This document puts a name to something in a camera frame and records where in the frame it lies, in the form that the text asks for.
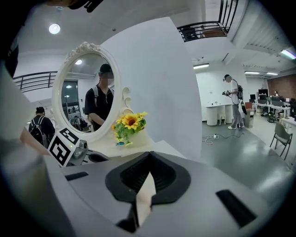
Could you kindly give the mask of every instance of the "man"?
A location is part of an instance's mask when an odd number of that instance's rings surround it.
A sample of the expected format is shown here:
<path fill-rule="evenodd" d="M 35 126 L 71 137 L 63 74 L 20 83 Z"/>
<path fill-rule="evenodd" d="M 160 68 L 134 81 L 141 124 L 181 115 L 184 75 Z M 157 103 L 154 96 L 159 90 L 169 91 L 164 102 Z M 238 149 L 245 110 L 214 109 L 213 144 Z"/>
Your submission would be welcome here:
<path fill-rule="evenodd" d="M 228 129 L 236 129 L 236 125 L 239 122 L 239 126 L 240 128 L 244 127 L 244 123 L 242 121 L 241 118 L 241 114 L 239 112 L 239 98 L 237 96 L 239 90 L 238 90 L 238 85 L 237 82 L 235 80 L 232 79 L 232 77 L 230 75 L 225 75 L 224 80 L 227 83 L 231 83 L 230 84 L 230 91 L 228 91 L 229 93 L 226 93 L 226 96 L 229 96 L 232 100 L 232 112 L 233 112 L 233 120 L 232 120 L 232 124 L 228 127 Z"/>
<path fill-rule="evenodd" d="M 95 131 L 105 122 L 113 102 L 114 92 L 108 87 L 108 79 L 114 79 L 114 75 L 109 64 L 101 66 L 99 77 L 99 83 L 88 90 L 85 98 L 85 114 L 88 115 Z"/>
<path fill-rule="evenodd" d="M 52 137 L 55 134 L 55 128 L 50 121 L 49 118 L 45 117 L 45 110 L 43 107 L 37 107 L 36 108 L 36 116 L 32 119 L 30 125 L 29 125 L 29 132 L 31 134 L 35 134 L 36 126 L 39 126 L 41 129 L 41 132 L 46 136 L 46 143 L 43 142 L 42 138 L 40 137 L 34 137 L 37 139 L 39 143 L 41 143 L 43 146 L 47 148 L 47 146 L 50 144 L 50 141 Z"/>
<path fill-rule="evenodd" d="M 74 128 L 80 130 L 80 121 L 79 121 L 79 118 L 78 118 L 77 115 L 75 115 L 74 118 L 71 119 L 71 125 L 72 125 Z"/>

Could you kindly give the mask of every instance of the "railing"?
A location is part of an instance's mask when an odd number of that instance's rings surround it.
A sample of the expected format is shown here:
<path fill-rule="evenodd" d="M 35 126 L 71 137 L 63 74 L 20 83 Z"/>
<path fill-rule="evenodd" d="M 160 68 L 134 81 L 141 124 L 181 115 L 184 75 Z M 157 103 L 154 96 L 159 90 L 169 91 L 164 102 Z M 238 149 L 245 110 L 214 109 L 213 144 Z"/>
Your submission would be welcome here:
<path fill-rule="evenodd" d="M 177 27 L 184 42 L 210 37 L 226 37 L 234 19 L 237 3 L 238 0 L 221 0 L 217 21 L 198 22 Z"/>
<path fill-rule="evenodd" d="M 52 87 L 57 71 L 38 72 L 14 77 L 15 84 L 22 92 Z"/>

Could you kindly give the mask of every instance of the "brown wall panel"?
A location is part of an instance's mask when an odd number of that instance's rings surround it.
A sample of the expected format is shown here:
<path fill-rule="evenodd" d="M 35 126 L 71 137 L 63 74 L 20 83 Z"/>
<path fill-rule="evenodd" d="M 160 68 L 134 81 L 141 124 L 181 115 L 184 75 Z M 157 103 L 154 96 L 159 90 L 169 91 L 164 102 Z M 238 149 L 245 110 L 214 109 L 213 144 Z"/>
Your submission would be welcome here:
<path fill-rule="evenodd" d="M 270 95 L 277 90 L 279 96 L 296 98 L 296 74 L 267 80 Z"/>

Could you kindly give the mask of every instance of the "yellow flower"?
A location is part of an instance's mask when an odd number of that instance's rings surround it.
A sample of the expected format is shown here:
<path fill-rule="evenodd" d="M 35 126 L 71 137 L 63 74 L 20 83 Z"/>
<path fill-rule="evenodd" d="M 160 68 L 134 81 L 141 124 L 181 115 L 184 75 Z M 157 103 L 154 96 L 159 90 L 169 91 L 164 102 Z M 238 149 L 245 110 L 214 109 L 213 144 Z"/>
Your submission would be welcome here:
<path fill-rule="evenodd" d="M 127 142 L 125 146 L 129 146 L 129 145 L 132 145 L 133 143 L 132 142 Z"/>
<path fill-rule="evenodd" d="M 115 137 L 115 140 L 118 142 L 123 142 L 123 138 Z"/>
<path fill-rule="evenodd" d="M 143 113 L 138 113 L 138 116 L 139 116 L 139 118 L 144 118 L 146 115 L 148 115 L 148 113 L 147 112 L 143 112 Z"/>
<path fill-rule="evenodd" d="M 123 118 L 124 118 L 124 116 L 122 116 L 120 119 L 117 119 L 117 120 L 116 120 L 117 124 L 121 123 L 122 120 L 123 120 Z"/>
<path fill-rule="evenodd" d="M 139 121 L 141 119 L 139 118 L 139 116 L 137 114 L 127 114 L 124 116 L 123 120 L 122 120 L 122 124 L 125 125 L 124 127 L 128 128 L 128 129 L 137 129 L 137 126 L 139 125 Z"/>

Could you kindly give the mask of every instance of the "fluorescent light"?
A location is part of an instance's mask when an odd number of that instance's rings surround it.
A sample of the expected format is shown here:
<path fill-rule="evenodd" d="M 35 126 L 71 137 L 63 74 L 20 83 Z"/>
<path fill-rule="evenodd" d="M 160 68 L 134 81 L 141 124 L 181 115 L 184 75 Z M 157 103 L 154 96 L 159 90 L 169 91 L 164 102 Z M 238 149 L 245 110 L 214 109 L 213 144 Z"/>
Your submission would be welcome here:
<path fill-rule="evenodd" d="M 245 74 L 259 74 L 260 72 L 245 72 Z"/>
<path fill-rule="evenodd" d="M 80 65 L 80 64 L 82 64 L 82 61 L 79 59 L 79 60 L 76 61 L 75 64 L 76 64 L 76 65 Z"/>
<path fill-rule="evenodd" d="M 295 58 L 296 58 L 296 56 L 295 56 L 294 54 L 290 53 L 290 52 L 287 51 L 287 50 L 283 50 L 281 53 L 282 53 L 282 54 L 285 54 L 286 56 L 288 56 L 288 57 L 291 58 L 291 59 L 295 59 Z"/>
<path fill-rule="evenodd" d="M 50 27 L 49 27 L 49 31 L 50 31 L 50 33 L 52 33 L 52 34 L 57 34 L 58 32 L 60 32 L 60 26 L 58 25 L 58 24 L 52 24 L 52 25 L 50 25 Z"/>
<path fill-rule="evenodd" d="M 208 67 L 209 65 L 210 65 L 209 63 L 200 64 L 200 65 L 195 65 L 195 66 L 193 66 L 193 69 L 206 68 L 206 67 Z"/>
<path fill-rule="evenodd" d="M 268 75 L 278 75 L 277 73 L 273 73 L 273 72 L 268 72 L 266 74 L 268 74 Z"/>

